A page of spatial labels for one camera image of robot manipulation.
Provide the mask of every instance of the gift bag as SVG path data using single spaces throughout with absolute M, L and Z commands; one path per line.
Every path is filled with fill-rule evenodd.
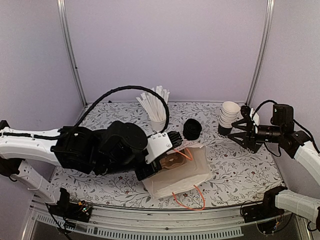
M 167 154 L 170 155 L 178 151 L 185 157 L 182 164 L 179 163 L 180 165 L 174 168 L 171 168 L 170 165 L 165 168 L 162 167 L 160 172 L 142 182 L 154 199 L 173 195 L 178 204 L 188 208 L 177 201 L 175 194 L 196 188 L 204 203 L 204 198 L 197 186 L 212 178 L 212 172 L 207 163 L 206 146 L 200 143 L 187 142 Z

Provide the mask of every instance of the tabletop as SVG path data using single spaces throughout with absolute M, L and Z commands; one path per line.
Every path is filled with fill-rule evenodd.
M 258 202 L 264 192 L 284 185 L 271 154 L 263 147 L 249 153 L 228 138 L 218 136 L 221 103 L 170 102 L 170 121 L 167 132 L 179 131 L 187 119 L 197 119 L 202 125 L 200 138 L 206 145 L 206 157 L 213 177 L 199 188 L 205 197 L 206 208 L 240 205 L 245 201 Z M 91 130 L 106 129 L 113 121 L 134 123 L 151 134 L 147 113 L 138 102 L 99 103 L 82 122 Z M 153 199 L 134 172 L 106 176 L 84 174 L 57 167 L 51 182 L 65 188 L 72 200 L 93 204 L 144 209 L 181 209 L 172 196 Z M 177 194 L 177 199 L 190 208 L 201 208 L 202 198 L 197 190 Z

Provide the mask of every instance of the bundle of straws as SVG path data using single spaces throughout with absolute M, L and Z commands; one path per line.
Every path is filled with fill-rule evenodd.
M 151 90 L 159 94 L 164 99 L 164 101 L 168 103 L 170 94 L 169 90 L 163 89 L 162 86 L 156 86 L 156 88 L 153 87 L 151 88 Z M 165 108 L 158 98 L 150 93 L 146 94 L 145 92 L 141 93 L 141 97 L 142 100 L 140 97 L 137 97 L 136 99 L 146 110 L 151 121 L 161 122 L 166 120 Z

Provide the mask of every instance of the floral tablecloth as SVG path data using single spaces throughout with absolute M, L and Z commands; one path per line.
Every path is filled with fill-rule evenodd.
M 239 205 L 247 200 L 261 201 L 266 190 L 284 184 L 275 161 L 264 147 L 251 154 L 235 142 L 219 137 L 220 109 L 221 103 L 169 103 L 168 131 L 182 133 L 183 124 L 189 118 L 201 123 L 202 132 L 197 142 L 207 146 L 207 161 L 213 173 L 212 179 L 199 186 L 206 207 Z M 137 102 L 99 103 L 82 125 L 91 130 L 106 129 L 115 120 L 137 124 L 147 134 L 152 132 L 148 115 Z M 57 167 L 51 182 L 67 189 L 73 200 L 131 208 L 181 208 L 172 196 L 152 199 L 134 172 L 95 176 Z M 191 208 L 203 206 L 195 189 L 180 193 L 177 198 Z

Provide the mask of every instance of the orange rope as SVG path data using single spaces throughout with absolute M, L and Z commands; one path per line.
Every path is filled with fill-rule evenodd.
M 189 159 L 190 161 L 192 161 L 192 160 L 194 159 L 194 157 L 192 156 L 190 150 L 189 150 L 187 147 L 186 147 L 185 149 L 187 150 L 187 152 L 189 153 L 190 156 L 187 156 L 186 154 L 184 154 L 184 153 L 182 153 L 182 152 L 180 152 L 180 151 L 178 151 L 178 150 L 175 150 L 175 149 L 173 149 L 173 150 L 174 150 L 176 153 L 179 153 L 179 154 L 185 156 L 185 157 L 186 157 L 187 159 Z
M 202 192 L 200 191 L 200 189 L 196 186 L 196 185 L 193 185 L 195 187 L 195 189 L 199 192 L 201 198 L 202 198 L 202 201 L 203 201 L 203 207 L 201 209 L 198 209 L 198 208 L 191 208 L 191 207 L 188 207 L 186 205 L 183 205 L 181 202 L 178 202 L 177 200 L 177 196 L 172 193 L 173 197 L 174 197 L 174 200 L 176 201 L 177 204 L 179 204 L 181 207 L 184 207 L 185 209 L 189 209 L 189 210 L 194 210 L 194 211 L 202 211 L 203 209 L 205 209 L 206 207 L 206 200 L 205 200 L 205 197 L 204 195 L 202 194 Z

